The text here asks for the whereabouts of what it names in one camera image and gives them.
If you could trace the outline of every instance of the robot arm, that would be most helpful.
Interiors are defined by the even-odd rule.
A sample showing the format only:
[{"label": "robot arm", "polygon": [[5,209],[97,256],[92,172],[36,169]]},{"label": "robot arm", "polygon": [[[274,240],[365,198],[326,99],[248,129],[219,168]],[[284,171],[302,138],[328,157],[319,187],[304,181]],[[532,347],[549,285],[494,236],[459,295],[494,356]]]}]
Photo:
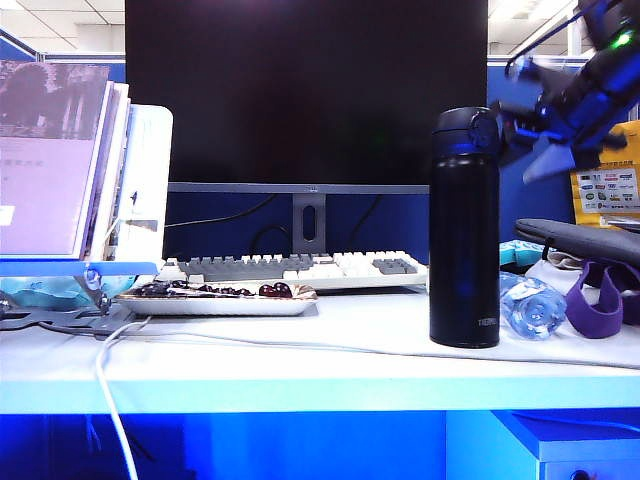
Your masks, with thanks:
[{"label": "robot arm", "polygon": [[[626,145],[623,137],[609,131],[640,100],[640,0],[580,0],[572,21],[581,16],[596,48],[582,69],[569,74],[527,60],[517,80],[542,85],[535,108],[503,102],[492,106],[503,119],[507,160],[513,152],[531,152],[543,137],[548,140],[525,172],[525,181],[594,168],[603,146]],[[507,64],[509,76],[517,57]]]}]

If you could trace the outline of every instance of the yellow poster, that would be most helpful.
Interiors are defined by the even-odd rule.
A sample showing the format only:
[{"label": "yellow poster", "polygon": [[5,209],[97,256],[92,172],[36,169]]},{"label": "yellow poster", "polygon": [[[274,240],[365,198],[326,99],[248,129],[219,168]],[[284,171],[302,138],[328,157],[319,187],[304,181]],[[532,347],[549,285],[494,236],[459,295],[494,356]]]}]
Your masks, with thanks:
[{"label": "yellow poster", "polygon": [[571,173],[573,207],[578,225],[610,227],[611,223],[640,220],[640,120],[616,125],[627,146],[605,149],[600,167]]}]

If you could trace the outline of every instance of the white plate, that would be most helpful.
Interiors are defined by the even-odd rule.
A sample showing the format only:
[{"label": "white plate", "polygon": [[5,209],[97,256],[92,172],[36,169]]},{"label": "white plate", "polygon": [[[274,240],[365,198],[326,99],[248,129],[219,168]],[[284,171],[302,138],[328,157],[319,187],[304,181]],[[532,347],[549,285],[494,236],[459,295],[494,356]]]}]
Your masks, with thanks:
[{"label": "white plate", "polygon": [[271,297],[138,297],[126,293],[115,300],[139,315],[299,315],[318,301],[309,287],[294,287],[293,298]]}]

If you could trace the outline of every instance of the ceiling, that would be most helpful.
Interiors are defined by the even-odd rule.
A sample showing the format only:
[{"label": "ceiling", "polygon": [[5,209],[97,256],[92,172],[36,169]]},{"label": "ceiling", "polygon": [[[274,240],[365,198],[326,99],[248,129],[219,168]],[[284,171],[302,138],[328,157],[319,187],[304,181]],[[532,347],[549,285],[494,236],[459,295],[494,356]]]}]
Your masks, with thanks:
[{"label": "ceiling", "polygon": [[0,0],[0,27],[35,50],[124,51],[125,0],[13,1],[23,9],[4,9]]},{"label": "ceiling", "polygon": [[[125,0],[0,0],[0,28],[40,52],[123,53],[124,2]],[[14,4],[14,8],[17,6],[21,9],[9,9],[10,3]],[[558,10],[569,3],[571,2],[568,0],[488,0],[488,53],[512,54],[543,25],[553,23],[546,18],[535,18],[537,7],[542,8],[542,4],[545,4],[551,5],[551,10]],[[503,12],[499,15],[500,9],[504,10],[505,7],[510,8],[511,13],[504,15]],[[576,48],[582,52],[589,45],[583,41],[574,50]],[[567,31],[549,39],[536,49],[536,53],[566,55]]]}]

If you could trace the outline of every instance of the bottle lid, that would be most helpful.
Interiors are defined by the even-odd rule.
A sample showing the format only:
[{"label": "bottle lid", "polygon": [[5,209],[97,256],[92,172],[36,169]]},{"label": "bottle lid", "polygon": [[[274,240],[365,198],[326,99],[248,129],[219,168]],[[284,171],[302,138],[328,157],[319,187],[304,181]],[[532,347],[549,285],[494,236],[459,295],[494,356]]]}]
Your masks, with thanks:
[{"label": "bottle lid", "polygon": [[500,133],[494,114],[484,107],[448,110],[438,117],[433,131],[433,157],[481,154],[500,151]]}]

